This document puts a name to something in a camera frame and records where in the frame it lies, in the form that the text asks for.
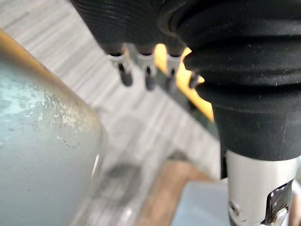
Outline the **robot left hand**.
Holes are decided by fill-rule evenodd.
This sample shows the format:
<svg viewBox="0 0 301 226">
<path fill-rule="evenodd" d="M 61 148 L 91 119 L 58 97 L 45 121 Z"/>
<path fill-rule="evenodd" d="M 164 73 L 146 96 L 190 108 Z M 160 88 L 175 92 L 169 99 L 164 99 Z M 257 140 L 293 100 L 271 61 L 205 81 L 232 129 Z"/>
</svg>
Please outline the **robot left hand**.
<svg viewBox="0 0 301 226">
<path fill-rule="evenodd" d="M 301 154 L 298 0 L 73 0 L 113 59 L 124 43 L 149 54 L 188 47 L 185 68 L 211 103 L 233 226 L 279 226 Z"/>
</svg>

